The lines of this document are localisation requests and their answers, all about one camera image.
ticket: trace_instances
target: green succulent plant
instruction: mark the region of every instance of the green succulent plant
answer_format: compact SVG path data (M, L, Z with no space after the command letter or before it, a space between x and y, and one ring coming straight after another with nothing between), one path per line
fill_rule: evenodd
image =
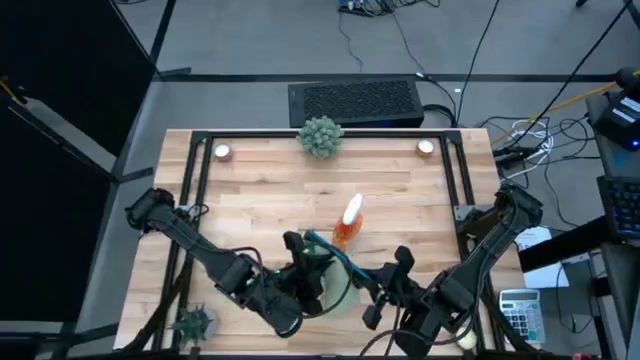
M205 332L212 322L213 320L204 312L203 304L200 308L196 306L193 311L180 309L180 320L171 325L170 329L180 334L180 347L182 348L189 341L197 345L198 341L206 340Z
M296 139L311 155L326 159L338 153L344 130L326 116L305 122Z

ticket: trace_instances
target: tea light candle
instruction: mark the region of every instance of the tea light candle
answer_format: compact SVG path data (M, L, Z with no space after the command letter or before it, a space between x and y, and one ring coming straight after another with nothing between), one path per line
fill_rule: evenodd
M229 144L218 144L213 149L213 155L217 161L227 162L233 157L233 152L231 151L231 146L229 146Z
M416 153L420 157L429 157L433 154L433 143L429 140L422 139L418 141L418 145L416 146Z

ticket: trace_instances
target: wooden tabletop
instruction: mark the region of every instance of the wooden tabletop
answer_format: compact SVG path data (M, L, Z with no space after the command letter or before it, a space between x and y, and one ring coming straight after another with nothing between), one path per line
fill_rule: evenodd
M499 179L487 132L460 131L476 203L493 204ZM176 199L191 133L167 131L156 169L154 186L171 191ZM460 261L440 148L437 140L433 141L435 153L425 159L415 153L415 138L348 138L336 158L317 160L305 154L295 139L224 139L231 145L234 158L229 163L210 165L205 203L211 212L203 216L200 232L218 247L254 246L261 252L264 265L275 269L291 261L283 232L312 228L330 239L333 225L349 199L360 192L364 196L364 223L348 251L354 262L363 268L377 268L393 262L395 249L406 245L416 260L410 276L426 286L440 271ZM454 147L449 151L464 204ZM201 163L202 151L197 156L189 204L195 201ZM157 306L169 246L170 240L162 234L149 234L140 241L115 348L131 341ZM515 248L496 264L492 279L496 293L524 287ZM361 303L353 311L339 317L329 314L305 320L298 333L281 339L257 314L239 309L213 285L202 265L196 263L190 306L204 303L218 316L215 335L199 344L205 354L357 355L377 332L393 324L394 308L387 306L377 332L364 326L361 317L371 300L363 291ZM481 319L491 348L484 309ZM442 331L438 339L450 336ZM171 331L167 330L165 346L169 346L170 338ZM386 343L379 341L368 354L382 354ZM460 353L454 344L433 347L430 354ZM403 353L394 345L392 354Z

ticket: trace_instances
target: gray floor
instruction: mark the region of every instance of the gray floor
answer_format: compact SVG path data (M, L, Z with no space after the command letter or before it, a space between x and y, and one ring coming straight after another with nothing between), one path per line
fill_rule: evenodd
M165 0L120 6L143 46L149 50ZM358 68L346 52L338 31L336 1L207 0L178 1L158 61L160 70L190 66L194 73L352 73ZM416 58L430 73L465 73L493 5L492 0L443 0L438 9L418 4L397 13ZM591 0L580 10L573 1L503 0L479 53L476 73L569 73L620 8L620 1ZM392 17L364 19L346 15L343 28L353 39L353 51L364 61L365 73L411 73L418 66L409 58ZM640 32L624 15L581 73L609 73L622 66L637 67ZM153 83L131 147L127 170L154 166L168 128L286 128L286 83ZM460 83L443 83L459 100ZM561 100L603 84L572 84ZM435 87L420 83L423 103L450 105ZM465 94L461 124L472 126L492 115L531 116L541 111L560 84L471 83ZM553 113L552 123L579 118L583 104ZM508 121L495 122L508 128ZM446 127L446 119L427 114L423 127ZM488 128L492 138L500 130ZM577 127L570 130L582 136ZM568 139L556 136L558 144ZM558 149L552 159L571 153L577 145ZM583 155L595 155L590 144ZM581 224L602 214L595 177L602 174L599 161L578 160L552 165L549 177L560 195L563 214ZM544 224L567 229L555 210L555 199L542 171L530 174L530 192L545 204ZM87 292L78 330L119 320L136 251L136 233L124 221L123 209L152 185L142 179L121 187ZM578 328L588 321L586 264L568 269L571 288L561 289L562 319L570 324L574 313ZM607 300L611 331L615 312ZM589 326L573 335L558 322L555 294L543 294L546 350L558 354L575 351L598 353L595 332ZM73 354L104 352L113 339L78 346ZM619 346L617 355L622 358Z

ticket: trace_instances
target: orange bottle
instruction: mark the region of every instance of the orange bottle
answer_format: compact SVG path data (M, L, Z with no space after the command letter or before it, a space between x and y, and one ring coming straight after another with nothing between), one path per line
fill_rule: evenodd
M358 235L362 227L361 207L362 194L356 194L353 199L349 201L347 210L345 210L344 215L338 219L336 226L333 228L331 243L342 252L347 251L347 245Z

